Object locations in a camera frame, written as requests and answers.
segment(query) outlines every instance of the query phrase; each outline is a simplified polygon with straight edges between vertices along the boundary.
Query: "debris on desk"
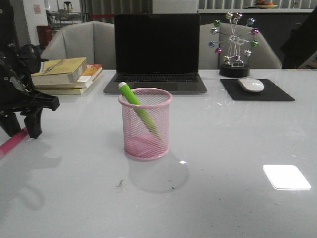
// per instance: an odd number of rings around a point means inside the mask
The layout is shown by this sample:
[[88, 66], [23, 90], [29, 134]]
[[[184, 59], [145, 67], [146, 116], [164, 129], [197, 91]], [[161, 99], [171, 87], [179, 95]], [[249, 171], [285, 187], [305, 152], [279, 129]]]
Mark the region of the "debris on desk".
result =
[[118, 185], [118, 186], [116, 186], [116, 187], [121, 187], [121, 186], [122, 186], [122, 184], [123, 184], [123, 181], [124, 181], [124, 179], [120, 180], [119, 185]]

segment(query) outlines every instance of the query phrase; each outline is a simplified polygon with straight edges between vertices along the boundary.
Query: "green pen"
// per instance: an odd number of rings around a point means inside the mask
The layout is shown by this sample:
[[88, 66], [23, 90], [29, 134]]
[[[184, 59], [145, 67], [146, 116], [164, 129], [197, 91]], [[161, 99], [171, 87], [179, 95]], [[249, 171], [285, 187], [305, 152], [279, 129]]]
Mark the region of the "green pen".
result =
[[[134, 104], [134, 105], [141, 105], [140, 100], [133, 93], [133, 91], [130, 89], [128, 84], [126, 84], [125, 82], [119, 83], [119, 90], [121, 91], [122, 95], [126, 98], [126, 100], [129, 103]], [[158, 127], [156, 126], [155, 122], [153, 121], [151, 116], [148, 114], [148, 112], [145, 109], [134, 109], [134, 111], [137, 113], [137, 115], [143, 121], [143, 123], [147, 127], [147, 129], [151, 133], [153, 133], [155, 136], [160, 137], [160, 134], [158, 132]]]

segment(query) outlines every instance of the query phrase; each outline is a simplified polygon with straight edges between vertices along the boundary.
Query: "laptop keyboard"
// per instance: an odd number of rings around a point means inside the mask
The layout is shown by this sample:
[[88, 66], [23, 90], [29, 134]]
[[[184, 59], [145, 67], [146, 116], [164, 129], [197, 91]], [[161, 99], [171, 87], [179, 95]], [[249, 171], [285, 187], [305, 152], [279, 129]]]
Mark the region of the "laptop keyboard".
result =
[[129, 74], [119, 75], [116, 82], [198, 82], [194, 74]]

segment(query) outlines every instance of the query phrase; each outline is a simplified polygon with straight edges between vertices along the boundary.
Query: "ferris wheel ornament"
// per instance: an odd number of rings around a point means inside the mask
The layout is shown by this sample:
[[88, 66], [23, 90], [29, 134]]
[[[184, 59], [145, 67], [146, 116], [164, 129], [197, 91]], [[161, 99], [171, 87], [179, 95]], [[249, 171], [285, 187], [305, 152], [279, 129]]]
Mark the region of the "ferris wheel ornament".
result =
[[[250, 75], [250, 68], [242, 61], [241, 56], [242, 54], [245, 57], [251, 56], [252, 51], [250, 50], [250, 48], [258, 46], [259, 43], [256, 40], [256, 35], [260, 31], [258, 30], [258, 28], [252, 28], [251, 30], [249, 30], [249, 27], [245, 28], [247, 26], [252, 26], [255, 23], [254, 18], [249, 18], [247, 20], [247, 24], [238, 31], [236, 29], [236, 26], [239, 20], [242, 18], [242, 14], [239, 12], [228, 12], [226, 14], [226, 18], [230, 22], [231, 32], [230, 35], [224, 33], [221, 34], [228, 36], [228, 39], [218, 42], [210, 41], [209, 47], [214, 48], [217, 44], [224, 43], [222, 47], [218, 47], [214, 51], [216, 55], [220, 55], [224, 53], [222, 48], [229, 44], [228, 52], [226, 55], [223, 56], [223, 64], [220, 65], [220, 75], [234, 78], [247, 77]], [[214, 28], [211, 29], [211, 34], [220, 34], [217, 27], [221, 25], [221, 21], [216, 20], [213, 22], [213, 25]], [[246, 38], [250, 35], [252, 36], [252, 39], [247, 40]]]

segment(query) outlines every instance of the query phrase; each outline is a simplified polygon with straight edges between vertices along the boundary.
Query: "black mouse pad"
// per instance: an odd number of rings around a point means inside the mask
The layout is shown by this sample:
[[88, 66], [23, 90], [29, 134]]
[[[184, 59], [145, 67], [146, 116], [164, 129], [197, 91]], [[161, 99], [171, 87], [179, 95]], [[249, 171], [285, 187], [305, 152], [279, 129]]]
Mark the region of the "black mouse pad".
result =
[[290, 95], [268, 79], [259, 79], [264, 90], [261, 92], [244, 91], [237, 79], [221, 79], [222, 84], [233, 100], [244, 101], [295, 101]]

